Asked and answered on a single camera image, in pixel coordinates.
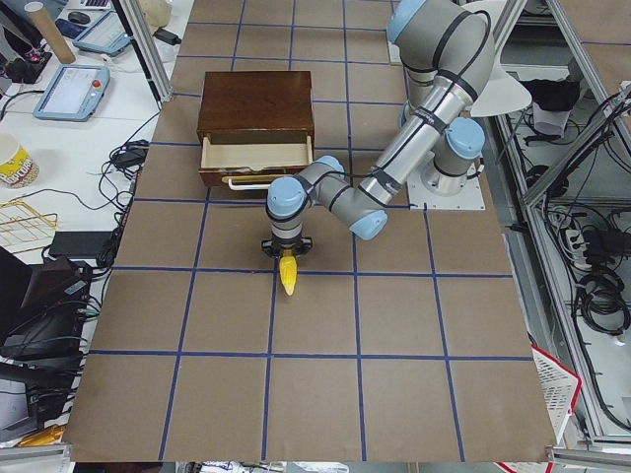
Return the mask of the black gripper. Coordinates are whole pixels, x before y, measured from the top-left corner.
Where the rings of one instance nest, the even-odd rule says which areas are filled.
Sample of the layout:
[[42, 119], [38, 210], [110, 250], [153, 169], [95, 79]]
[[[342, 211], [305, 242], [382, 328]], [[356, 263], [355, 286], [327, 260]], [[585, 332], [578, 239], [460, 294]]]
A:
[[286, 253], [300, 257], [312, 249], [313, 243], [313, 239], [309, 236], [299, 236], [294, 239], [271, 238], [261, 242], [261, 250], [273, 259], [280, 259]]

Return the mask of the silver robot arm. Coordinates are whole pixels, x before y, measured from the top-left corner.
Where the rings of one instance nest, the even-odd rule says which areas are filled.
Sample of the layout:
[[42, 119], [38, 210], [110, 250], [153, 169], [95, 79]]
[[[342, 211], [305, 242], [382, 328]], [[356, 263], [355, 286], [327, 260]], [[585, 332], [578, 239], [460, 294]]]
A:
[[265, 207], [271, 237], [261, 244], [269, 257], [299, 256], [311, 249], [303, 213], [315, 203], [355, 236], [374, 238], [386, 225], [386, 205], [489, 81], [495, 43], [491, 16], [484, 10], [451, 1], [402, 1], [386, 36], [398, 47], [408, 73], [431, 79], [429, 92], [409, 103], [409, 117], [358, 186], [345, 180], [343, 166], [332, 156], [272, 181]]

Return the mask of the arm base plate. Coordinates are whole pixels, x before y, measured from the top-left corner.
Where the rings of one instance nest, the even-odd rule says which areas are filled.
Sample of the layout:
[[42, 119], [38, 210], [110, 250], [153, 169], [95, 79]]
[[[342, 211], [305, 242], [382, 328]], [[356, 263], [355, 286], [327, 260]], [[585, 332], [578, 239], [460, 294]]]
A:
[[391, 65], [401, 65], [402, 60], [400, 58], [399, 47], [391, 42], [387, 44], [388, 47], [388, 59]]
[[443, 175], [430, 162], [408, 177], [409, 204], [413, 210], [484, 211], [479, 178], [468, 177]]

